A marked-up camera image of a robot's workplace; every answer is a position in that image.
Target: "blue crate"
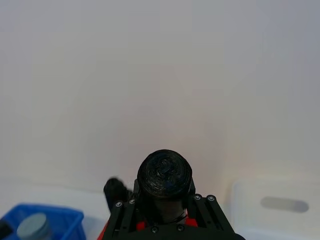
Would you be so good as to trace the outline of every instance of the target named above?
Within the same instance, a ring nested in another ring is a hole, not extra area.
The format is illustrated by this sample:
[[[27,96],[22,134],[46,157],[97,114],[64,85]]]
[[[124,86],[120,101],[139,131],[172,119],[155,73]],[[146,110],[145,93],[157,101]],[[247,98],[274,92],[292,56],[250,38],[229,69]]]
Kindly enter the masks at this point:
[[[19,240],[16,234],[19,224],[36,213],[46,215],[53,240],[86,240],[81,224],[84,214],[81,211],[41,204],[19,204],[12,208],[2,219],[11,226],[14,233],[4,240]]]

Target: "screw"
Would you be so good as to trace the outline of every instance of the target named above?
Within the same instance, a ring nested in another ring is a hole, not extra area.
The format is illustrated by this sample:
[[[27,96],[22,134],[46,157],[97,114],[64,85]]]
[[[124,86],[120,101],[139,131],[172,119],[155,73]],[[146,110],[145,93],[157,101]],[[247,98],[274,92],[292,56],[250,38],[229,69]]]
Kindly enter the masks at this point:
[[[153,232],[154,234],[156,234],[158,231],[159,231],[159,228],[156,227],[156,226],[153,226],[153,227],[151,228],[151,232]]]
[[[176,229],[178,229],[178,231],[180,231],[180,232],[182,232],[183,230],[185,230],[185,227],[183,226],[183,225],[178,225],[177,227],[176,227]]]
[[[214,201],[215,200],[214,196],[208,196],[207,198],[208,198],[209,201]]]

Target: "white wall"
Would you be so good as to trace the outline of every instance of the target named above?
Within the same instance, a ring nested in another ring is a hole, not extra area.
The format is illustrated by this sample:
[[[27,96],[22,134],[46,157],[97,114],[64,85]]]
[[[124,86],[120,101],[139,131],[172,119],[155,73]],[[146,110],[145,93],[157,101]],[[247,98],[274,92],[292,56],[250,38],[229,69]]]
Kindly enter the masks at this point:
[[[0,1],[0,175],[101,191],[168,148],[199,193],[320,180],[320,1]]]

